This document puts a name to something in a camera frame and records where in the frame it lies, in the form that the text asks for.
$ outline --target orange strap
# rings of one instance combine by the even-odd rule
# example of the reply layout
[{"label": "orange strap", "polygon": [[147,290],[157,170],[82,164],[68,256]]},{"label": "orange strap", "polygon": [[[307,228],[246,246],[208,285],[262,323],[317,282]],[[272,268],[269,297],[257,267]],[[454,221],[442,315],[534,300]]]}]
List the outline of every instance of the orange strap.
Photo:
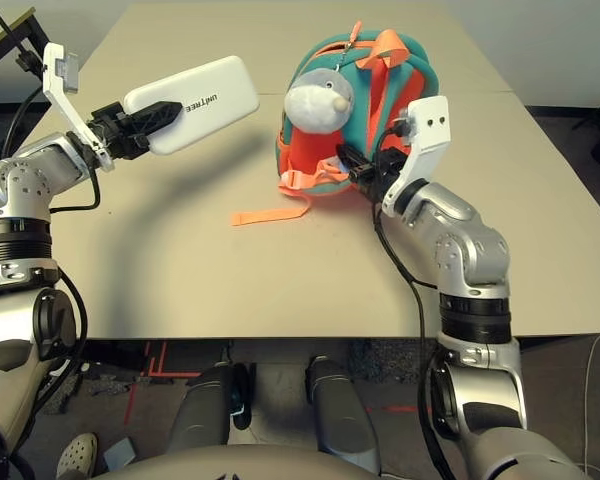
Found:
[{"label": "orange strap", "polygon": [[287,170],[280,175],[278,187],[284,190],[307,190],[323,183],[340,183],[349,178],[348,173],[329,163],[329,160],[320,160],[315,173],[304,173],[300,170]]},{"label": "orange strap", "polygon": [[384,62],[388,68],[404,63],[411,55],[395,30],[384,30],[376,37],[368,57],[356,60],[358,68],[371,69],[377,62]]},{"label": "orange strap", "polygon": [[250,223],[273,222],[276,220],[290,220],[304,215],[311,208],[311,197],[303,190],[321,185],[323,183],[340,183],[349,178],[349,174],[329,163],[329,159],[318,162],[316,172],[308,174],[300,170],[287,170],[280,176],[278,189],[290,197],[297,197],[305,201],[303,207],[275,208],[260,212],[242,212],[231,215],[231,225],[238,227]]},{"label": "orange strap", "polygon": [[290,220],[299,218],[311,208],[311,199],[304,194],[296,195],[302,198],[306,205],[297,208],[275,208],[272,210],[262,210],[260,212],[242,212],[231,215],[231,226],[239,227],[250,223],[274,222],[276,220]]}]

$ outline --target orange zipper tag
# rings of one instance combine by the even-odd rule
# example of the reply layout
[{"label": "orange zipper tag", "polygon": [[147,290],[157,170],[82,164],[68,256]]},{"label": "orange zipper tag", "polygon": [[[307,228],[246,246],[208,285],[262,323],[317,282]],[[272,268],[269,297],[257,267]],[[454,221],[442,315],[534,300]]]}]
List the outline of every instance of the orange zipper tag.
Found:
[{"label": "orange zipper tag", "polygon": [[353,26],[353,29],[351,30],[351,34],[349,35],[349,41],[344,45],[344,49],[340,54],[340,60],[338,60],[338,63],[336,64],[336,72],[340,71],[340,66],[342,65],[342,62],[344,62],[344,57],[347,55],[347,52],[351,49],[351,46],[358,38],[358,34],[360,33],[361,28],[362,22],[358,20]]},{"label": "orange zipper tag", "polygon": [[358,38],[358,34],[360,33],[360,29],[362,28],[362,22],[358,20],[356,24],[353,26],[353,30],[351,30],[351,35],[349,35],[349,46]]}]

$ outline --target teal backpack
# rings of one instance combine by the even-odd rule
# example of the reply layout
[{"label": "teal backpack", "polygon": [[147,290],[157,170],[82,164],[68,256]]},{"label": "teal backpack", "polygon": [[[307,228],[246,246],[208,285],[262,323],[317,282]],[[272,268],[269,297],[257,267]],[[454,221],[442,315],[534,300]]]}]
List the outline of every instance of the teal backpack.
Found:
[{"label": "teal backpack", "polygon": [[[350,187],[348,172],[334,163],[336,145],[347,143],[372,157],[378,139],[409,102],[438,94],[438,78],[422,46],[394,30],[359,31],[336,35],[312,48],[291,79],[312,70],[332,69],[353,88],[350,117],[339,130],[328,134],[306,133],[283,114],[276,141],[280,191],[303,197],[307,207],[252,212],[234,217],[234,225],[295,218],[303,215],[310,197],[331,195]],[[383,147],[409,153],[409,147],[389,135]]]}]

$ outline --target beige tabletop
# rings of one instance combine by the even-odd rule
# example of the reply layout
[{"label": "beige tabletop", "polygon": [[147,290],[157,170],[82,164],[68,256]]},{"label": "beige tabletop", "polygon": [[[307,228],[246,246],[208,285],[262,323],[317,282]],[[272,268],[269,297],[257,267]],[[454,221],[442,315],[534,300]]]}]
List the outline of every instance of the beige tabletop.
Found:
[{"label": "beige tabletop", "polygon": [[[261,106],[169,157],[119,160],[100,174],[97,211],[54,216],[54,258],[84,296],[90,337],[417,335],[415,302],[355,192],[321,199],[298,220],[229,225],[233,212],[292,204],[275,188],[281,93],[302,55],[355,18],[409,33],[430,54],[453,138],[435,180],[507,239],[514,333],[600,332],[600,208],[458,24],[437,6],[401,5],[397,15],[395,6],[321,2],[315,18],[306,3],[130,7],[82,69],[72,101],[85,117],[138,85],[231,53],[245,60]],[[50,112],[32,138],[65,129]],[[54,204],[90,201],[85,183]],[[430,253],[387,223],[405,263],[434,280]],[[433,334],[437,298],[423,296]]]}]

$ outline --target stuffed mouse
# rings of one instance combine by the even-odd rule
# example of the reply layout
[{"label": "stuffed mouse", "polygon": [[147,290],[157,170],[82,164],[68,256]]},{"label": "stuffed mouse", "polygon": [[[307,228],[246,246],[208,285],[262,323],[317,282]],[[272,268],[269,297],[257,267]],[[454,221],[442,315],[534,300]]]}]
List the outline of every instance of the stuffed mouse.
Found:
[{"label": "stuffed mouse", "polygon": [[353,88],[335,70],[316,68],[300,75],[284,97],[291,123],[305,133],[340,130],[351,116]]}]

